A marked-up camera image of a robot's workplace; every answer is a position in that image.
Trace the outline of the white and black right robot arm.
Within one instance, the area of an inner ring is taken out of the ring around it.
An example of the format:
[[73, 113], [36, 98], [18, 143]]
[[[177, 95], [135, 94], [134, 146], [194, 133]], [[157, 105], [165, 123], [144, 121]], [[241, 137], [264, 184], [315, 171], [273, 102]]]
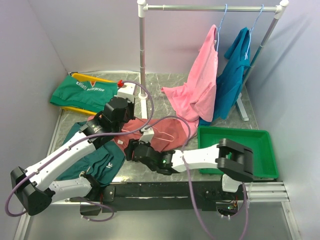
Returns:
[[170, 176], [187, 170], [216, 169], [223, 172], [219, 195], [228, 200], [241, 183], [254, 180], [253, 150], [222, 138], [218, 144], [194, 150], [156, 151], [151, 144], [131, 139], [124, 150], [128, 161], [140, 162], [152, 172]]

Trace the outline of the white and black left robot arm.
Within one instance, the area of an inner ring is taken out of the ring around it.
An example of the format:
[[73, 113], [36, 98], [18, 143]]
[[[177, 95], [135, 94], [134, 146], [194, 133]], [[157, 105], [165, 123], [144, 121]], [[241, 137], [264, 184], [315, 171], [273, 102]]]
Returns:
[[12, 192], [24, 207], [25, 213], [35, 216], [50, 204], [73, 197], [94, 201], [100, 185], [93, 176], [58, 181], [57, 178], [80, 159], [98, 150], [115, 136], [124, 124], [134, 119], [135, 98], [116, 95], [91, 120], [56, 151], [27, 167], [16, 167], [10, 173]]

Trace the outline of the salmon red t shirt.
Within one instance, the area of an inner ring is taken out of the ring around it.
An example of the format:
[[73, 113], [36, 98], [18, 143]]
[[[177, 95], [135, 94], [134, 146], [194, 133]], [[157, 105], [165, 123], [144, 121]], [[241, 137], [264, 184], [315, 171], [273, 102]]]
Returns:
[[[160, 122], [152, 119], [149, 124], [153, 125], [154, 132], [150, 144], [158, 152], [180, 148], [188, 139], [188, 127], [179, 119], [165, 118]], [[129, 140], [139, 140], [141, 136], [142, 133], [138, 131], [115, 136], [111, 141], [96, 150], [94, 154], [103, 154], [104, 156], [110, 154], [116, 158], [122, 158], [125, 156], [125, 149], [128, 147]]]

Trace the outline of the pink wire hanger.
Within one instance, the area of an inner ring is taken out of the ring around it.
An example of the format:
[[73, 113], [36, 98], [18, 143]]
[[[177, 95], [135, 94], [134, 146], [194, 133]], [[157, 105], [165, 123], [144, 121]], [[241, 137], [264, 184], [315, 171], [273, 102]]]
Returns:
[[[134, 120], [130, 120], [128, 123], [126, 123], [123, 128], [122, 132], [130, 132], [138, 127], [145, 124], [147, 119], [144, 118], [136, 118]], [[160, 143], [170, 143], [175, 140], [175, 134], [174, 129], [177, 121], [173, 118], [166, 118], [157, 124], [155, 124], [152, 128], [154, 130], [154, 136], [152, 138], [153, 141], [158, 141]], [[128, 143], [130, 139], [139, 140], [142, 136], [140, 131], [136, 131], [134, 133], [126, 134], [126, 135], [120, 135], [116, 136], [114, 140], [120, 144], [124, 145], [125, 143]]]

